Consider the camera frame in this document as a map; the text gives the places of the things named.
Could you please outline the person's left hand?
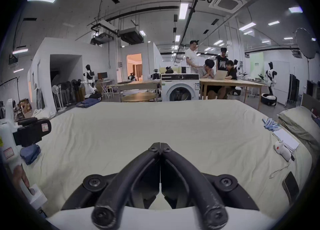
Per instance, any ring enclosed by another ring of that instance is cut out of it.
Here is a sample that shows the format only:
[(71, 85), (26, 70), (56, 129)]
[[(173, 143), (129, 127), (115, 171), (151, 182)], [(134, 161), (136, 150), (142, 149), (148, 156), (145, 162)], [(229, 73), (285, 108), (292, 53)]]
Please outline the person's left hand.
[(17, 165), (14, 168), (13, 175), (12, 175), (12, 182), (13, 182), (13, 185), (16, 188), (17, 192), (20, 195), (24, 196), (24, 193), (23, 193), (22, 188), (20, 186), (21, 180), (23, 181), (23, 183), (25, 184), (25, 186), (27, 188), (30, 188), (30, 183), (29, 183), (29, 180), (26, 176), (25, 170), (22, 167), (22, 164)]

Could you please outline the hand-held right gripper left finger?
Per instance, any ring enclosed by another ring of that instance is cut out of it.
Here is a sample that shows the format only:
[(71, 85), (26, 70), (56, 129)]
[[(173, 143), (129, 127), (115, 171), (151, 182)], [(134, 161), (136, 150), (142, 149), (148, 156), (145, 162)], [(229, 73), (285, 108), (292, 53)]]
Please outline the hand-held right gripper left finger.
[(90, 218), (96, 227), (118, 229), (125, 206), (149, 209), (159, 191), (160, 143), (154, 143), (120, 172), (84, 178), (61, 210), (94, 206)]

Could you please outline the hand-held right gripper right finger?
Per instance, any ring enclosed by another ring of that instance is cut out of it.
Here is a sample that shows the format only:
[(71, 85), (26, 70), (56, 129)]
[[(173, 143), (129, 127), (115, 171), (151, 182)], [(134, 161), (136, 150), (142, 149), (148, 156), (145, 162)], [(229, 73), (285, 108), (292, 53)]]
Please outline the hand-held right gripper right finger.
[(206, 229), (216, 230), (226, 225), (229, 220), (226, 206), (259, 211), (234, 176), (201, 173), (166, 143), (160, 143), (160, 182), (170, 207), (196, 207)]

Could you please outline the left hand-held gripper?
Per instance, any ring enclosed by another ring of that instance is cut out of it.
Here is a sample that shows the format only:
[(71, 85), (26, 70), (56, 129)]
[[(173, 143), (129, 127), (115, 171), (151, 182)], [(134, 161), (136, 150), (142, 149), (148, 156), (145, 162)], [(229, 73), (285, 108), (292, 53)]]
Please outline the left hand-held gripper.
[[(28, 118), (15, 122), (14, 101), (7, 100), (5, 117), (1, 119), (0, 124), (0, 150), (2, 162), (11, 182), (14, 168), (17, 165), (30, 165), (38, 158), (41, 149), (37, 143), (42, 140), (43, 136), (48, 135), (51, 129), (49, 119)], [(18, 194), (35, 210), (41, 210), (41, 207), (47, 202), (47, 198), (40, 188), (36, 184), (27, 188), (22, 180), (20, 186), (24, 196)]]

